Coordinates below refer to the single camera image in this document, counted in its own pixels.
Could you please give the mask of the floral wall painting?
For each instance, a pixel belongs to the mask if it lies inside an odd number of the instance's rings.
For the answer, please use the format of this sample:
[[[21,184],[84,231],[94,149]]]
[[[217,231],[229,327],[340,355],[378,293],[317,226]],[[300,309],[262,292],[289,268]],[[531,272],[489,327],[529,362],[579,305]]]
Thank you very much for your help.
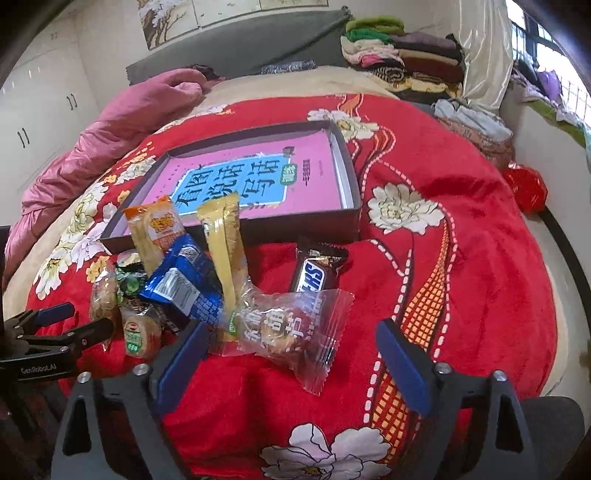
[[[297,7],[328,7],[322,0],[137,0],[146,46],[246,14]]]

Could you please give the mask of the clear pastry packet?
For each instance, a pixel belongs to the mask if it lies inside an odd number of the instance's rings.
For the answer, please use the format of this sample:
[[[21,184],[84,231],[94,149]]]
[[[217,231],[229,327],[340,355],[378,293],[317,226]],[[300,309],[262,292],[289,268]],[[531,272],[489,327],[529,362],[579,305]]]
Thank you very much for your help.
[[[353,307],[342,289],[264,294],[243,292],[229,317],[238,351],[287,367],[305,391],[321,395]]]

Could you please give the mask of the gold long snack packet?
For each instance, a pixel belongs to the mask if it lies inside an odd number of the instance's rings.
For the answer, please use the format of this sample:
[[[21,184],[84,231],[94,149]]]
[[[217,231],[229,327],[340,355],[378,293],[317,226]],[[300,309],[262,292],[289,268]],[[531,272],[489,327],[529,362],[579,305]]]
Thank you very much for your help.
[[[208,251],[221,283],[223,314],[218,332],[224,343],[238,340],[233,314],[242,304],[243,292],[250,282],[240,234],[239,211],[236,192],[208,200],[197,208],[197,218],[204,229]]]

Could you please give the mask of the pink quilt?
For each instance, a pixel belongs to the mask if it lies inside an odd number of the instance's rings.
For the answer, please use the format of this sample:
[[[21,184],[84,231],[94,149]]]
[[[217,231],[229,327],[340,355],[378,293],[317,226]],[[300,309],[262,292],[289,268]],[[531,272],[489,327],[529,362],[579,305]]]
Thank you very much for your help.
[[[106,170],[145,137],[189,113],[223,79],[194,68],[161,73],[122,90],[75,145],[55,158],[24,191],[21,216],[5,246],[2,284],[48,227]]]

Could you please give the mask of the red plastic bag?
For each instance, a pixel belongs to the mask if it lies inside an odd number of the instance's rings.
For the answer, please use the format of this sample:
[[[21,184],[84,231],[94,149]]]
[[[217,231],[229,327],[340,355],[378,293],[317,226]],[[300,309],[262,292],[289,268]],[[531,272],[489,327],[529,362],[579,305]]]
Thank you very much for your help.
[[[545,209],[548,189],[537,170],[513,162],[501,174],[523,213],[537,214]]]

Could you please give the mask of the cream curtain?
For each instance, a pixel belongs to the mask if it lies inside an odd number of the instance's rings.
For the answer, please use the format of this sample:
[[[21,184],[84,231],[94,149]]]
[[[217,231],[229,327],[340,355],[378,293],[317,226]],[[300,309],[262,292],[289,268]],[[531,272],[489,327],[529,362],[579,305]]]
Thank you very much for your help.
[[[452,31],[464,52],[463,98],[498,113],[513,65],[512,23],[505,1],[453,3]]]

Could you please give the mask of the green label cake packet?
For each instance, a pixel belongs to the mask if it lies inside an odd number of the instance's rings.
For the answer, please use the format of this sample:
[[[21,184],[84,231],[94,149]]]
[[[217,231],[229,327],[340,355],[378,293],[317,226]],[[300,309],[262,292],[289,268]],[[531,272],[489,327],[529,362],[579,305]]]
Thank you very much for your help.
[[[138,299],[123,300],[119,305],[125,354],[151,361],[159,352],[162,323],[158,310]]]

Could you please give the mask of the dark green candy packet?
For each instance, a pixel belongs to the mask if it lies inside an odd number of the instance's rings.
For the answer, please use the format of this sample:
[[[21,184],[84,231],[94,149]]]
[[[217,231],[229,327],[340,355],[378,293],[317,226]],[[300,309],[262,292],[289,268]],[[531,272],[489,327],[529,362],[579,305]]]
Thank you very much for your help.
[[[139,295],[148,276],[141,262],[126,265],[115,264],[115,279],[118,296],[121,298],[135,298]]]

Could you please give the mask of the blue snack packet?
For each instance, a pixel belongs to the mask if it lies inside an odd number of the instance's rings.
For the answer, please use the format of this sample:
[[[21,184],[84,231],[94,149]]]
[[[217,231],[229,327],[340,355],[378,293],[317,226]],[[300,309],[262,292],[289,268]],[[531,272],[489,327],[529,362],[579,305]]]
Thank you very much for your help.
[[[221,319],[223,297],[213,263],[188,233],[173,241],[139,297],[171,305],[185,317],[211,327]]]

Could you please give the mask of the pink chinese book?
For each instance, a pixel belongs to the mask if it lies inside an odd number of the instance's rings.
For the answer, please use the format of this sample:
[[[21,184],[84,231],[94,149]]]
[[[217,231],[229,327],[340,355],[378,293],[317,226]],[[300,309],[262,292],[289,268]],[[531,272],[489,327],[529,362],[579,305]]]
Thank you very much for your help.
[[[183,223],[195,225],[201,204],[232,192],[238,193],[245,219],[338,211],[346,205],[325,129],[170,152],[130,193],[128,205],[168,196]]]

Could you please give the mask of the orange snack packet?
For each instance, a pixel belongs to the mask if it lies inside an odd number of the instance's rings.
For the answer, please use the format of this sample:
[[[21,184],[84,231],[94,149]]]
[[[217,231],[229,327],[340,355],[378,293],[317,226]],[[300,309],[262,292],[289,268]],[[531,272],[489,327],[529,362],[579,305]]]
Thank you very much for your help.
[[[168,196],[149,204],[128,207],[123,213],[135,249],[150,276],[174,241],[185,233],[184,225]]]

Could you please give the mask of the stack of folded clothes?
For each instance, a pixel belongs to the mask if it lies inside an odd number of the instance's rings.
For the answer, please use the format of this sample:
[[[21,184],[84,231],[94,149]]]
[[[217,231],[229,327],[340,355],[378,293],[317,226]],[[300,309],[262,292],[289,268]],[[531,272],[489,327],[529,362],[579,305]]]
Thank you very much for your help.
[[[377,16],[346,23],[339,42],[349,66],[404,100],[431,104],[462,96],[465,53],[452,34],[408,33],[403,20]]]

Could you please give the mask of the light blue cloth pile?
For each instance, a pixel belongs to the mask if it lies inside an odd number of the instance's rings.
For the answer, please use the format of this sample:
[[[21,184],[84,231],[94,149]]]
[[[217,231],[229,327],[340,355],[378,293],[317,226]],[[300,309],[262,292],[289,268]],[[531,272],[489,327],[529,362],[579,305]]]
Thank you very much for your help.
[[[434,104],[434,114],[438,119],[459,123],[497,143],[513,137],[513,131],[500,116],[478,106],[471,107],[456,99],[438,100]]]

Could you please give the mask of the small clear cookie packet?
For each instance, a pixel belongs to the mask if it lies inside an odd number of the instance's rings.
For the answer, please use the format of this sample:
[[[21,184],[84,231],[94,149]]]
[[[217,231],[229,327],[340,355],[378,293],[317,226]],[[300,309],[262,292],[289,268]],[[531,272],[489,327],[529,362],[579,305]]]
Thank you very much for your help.
[[[107,318],[113,324],[110,337],[101,342],[104,352],[108,352],[120,324],[118,306],[118,284],[113,267],[108,264],[98,275],[91,289],[89,318],[92,321]]]

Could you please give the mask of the snickers bar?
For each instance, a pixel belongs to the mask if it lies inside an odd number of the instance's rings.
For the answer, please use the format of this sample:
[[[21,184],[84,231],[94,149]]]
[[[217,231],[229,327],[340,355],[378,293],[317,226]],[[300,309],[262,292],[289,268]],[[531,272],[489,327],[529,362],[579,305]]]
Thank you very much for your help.
[[[349,250],[301,237],[295,249],[295,269],[290,292],[320,292],[338,287],[339,270],[349,260]]]

